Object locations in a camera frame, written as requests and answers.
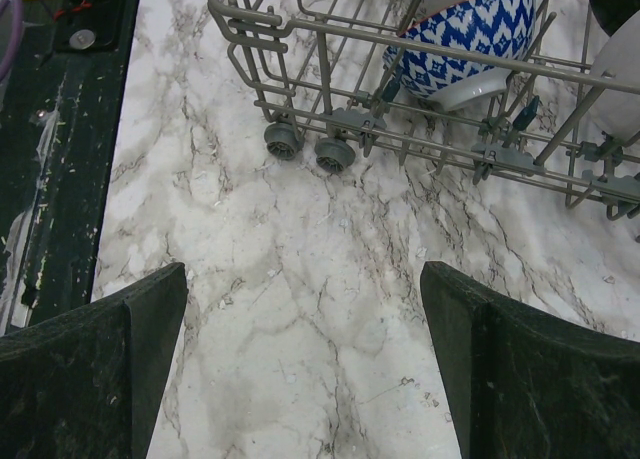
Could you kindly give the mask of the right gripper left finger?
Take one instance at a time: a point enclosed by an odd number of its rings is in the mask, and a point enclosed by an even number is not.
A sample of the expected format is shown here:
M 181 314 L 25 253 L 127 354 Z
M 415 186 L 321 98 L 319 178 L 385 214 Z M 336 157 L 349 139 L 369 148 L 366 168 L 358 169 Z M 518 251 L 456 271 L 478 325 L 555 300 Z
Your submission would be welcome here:
M 187 297 L 172 263 L 2 336 L 2 457 L 146 457 Z

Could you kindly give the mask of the black rimmed cream plate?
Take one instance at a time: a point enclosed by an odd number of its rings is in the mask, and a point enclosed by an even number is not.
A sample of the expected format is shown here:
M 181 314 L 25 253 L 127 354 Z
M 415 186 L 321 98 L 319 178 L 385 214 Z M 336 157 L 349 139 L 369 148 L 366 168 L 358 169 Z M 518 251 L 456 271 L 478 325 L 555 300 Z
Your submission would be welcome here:
M 608 36 L 639 10 L 639 0 L 589 0 L 589 4 L 597 23 Z

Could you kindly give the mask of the black mounting base bar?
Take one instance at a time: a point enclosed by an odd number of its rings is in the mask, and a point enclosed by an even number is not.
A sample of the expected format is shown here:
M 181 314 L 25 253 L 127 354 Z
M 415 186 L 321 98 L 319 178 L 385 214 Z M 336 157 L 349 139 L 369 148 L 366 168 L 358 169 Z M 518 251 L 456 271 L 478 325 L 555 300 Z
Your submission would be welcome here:
M 87 304 L 139 0 L 27 6 L 1 101 L 1 330 Z

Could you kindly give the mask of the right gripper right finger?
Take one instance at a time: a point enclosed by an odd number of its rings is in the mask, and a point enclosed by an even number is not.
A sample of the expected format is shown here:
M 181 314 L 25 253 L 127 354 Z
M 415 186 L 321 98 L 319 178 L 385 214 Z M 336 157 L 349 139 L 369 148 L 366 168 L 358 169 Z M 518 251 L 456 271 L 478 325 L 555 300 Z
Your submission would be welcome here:
M 636 458 L 639 345 L 440 262 L 420 292 L 464 458 Z

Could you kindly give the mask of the blue zigzag patterned bowl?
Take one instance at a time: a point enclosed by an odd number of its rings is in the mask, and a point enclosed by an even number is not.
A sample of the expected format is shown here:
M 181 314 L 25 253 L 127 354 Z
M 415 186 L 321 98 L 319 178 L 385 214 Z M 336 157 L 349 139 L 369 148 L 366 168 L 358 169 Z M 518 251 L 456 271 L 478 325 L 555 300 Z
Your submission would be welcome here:
M 400 37 L 500 59 L 521 60 L 533 39 L 536 0 L 465 0 L 414 24 Z M 446 112 L 506 90 L 510 71 L 475 59 L 407 49 L 400 83 Z

